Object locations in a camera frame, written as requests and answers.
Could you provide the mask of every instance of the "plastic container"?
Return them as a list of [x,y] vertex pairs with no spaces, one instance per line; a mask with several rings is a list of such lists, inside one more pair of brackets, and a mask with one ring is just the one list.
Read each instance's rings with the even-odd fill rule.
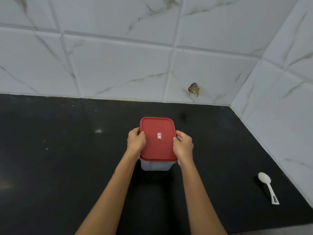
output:
[[173,151],[176,136],[174,122],[169,118],[144,117],[140,132],[146,135],[146,145],[140,155],[141,168],[145,171],[167,171],[177,162]]

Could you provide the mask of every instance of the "container lid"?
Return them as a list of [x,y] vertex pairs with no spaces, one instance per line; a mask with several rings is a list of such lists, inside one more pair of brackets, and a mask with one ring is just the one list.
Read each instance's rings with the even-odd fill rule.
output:
[[169,118],[144,117],[140,121],[140,132],[146,135],[146,145],[141,151],[145,161],[174,162],[173,137],[176,137],[174,122]]

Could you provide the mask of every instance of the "person's left arm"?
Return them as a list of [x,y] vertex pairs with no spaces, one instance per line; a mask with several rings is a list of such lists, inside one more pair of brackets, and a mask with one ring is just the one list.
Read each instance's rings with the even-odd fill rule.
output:
[[128,186],[140,152],[146,144],[144,132],[135,128],[128,134],[127,150],[102,195],[75,235],[115,234]]

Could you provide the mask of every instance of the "torn sticker on wall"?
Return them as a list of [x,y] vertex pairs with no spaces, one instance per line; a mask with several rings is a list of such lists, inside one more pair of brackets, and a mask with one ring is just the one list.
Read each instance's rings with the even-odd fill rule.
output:
[[197,83],[192,83],[190,87],[188,88],[189,93],[193,93],[196,97],[199,95],[199,87]]

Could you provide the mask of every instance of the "plastic spoon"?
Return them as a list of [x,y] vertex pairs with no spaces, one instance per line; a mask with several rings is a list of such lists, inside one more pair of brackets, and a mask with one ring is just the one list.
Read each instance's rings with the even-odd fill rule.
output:
[[275,193],[274,193],[274,191],[273,191],[273,189],[272,189],[272,186],[270,185],[270,183],[271,183],[271,178],[270,178],[267,174],[265,174],[265,173],[263,173],[263,172],[260,172],[260,173],[258,174],[258,178],[259,178],[259,180],[260,180],[261,182],[267,184],[268,189],[269,189],[269,192],[271,193],[272,204],[273,204],[273,205],[279,205],[279,202],[278,202],[278,200],[277,200],[277,197],[276,197],[276,195],[275,195]]

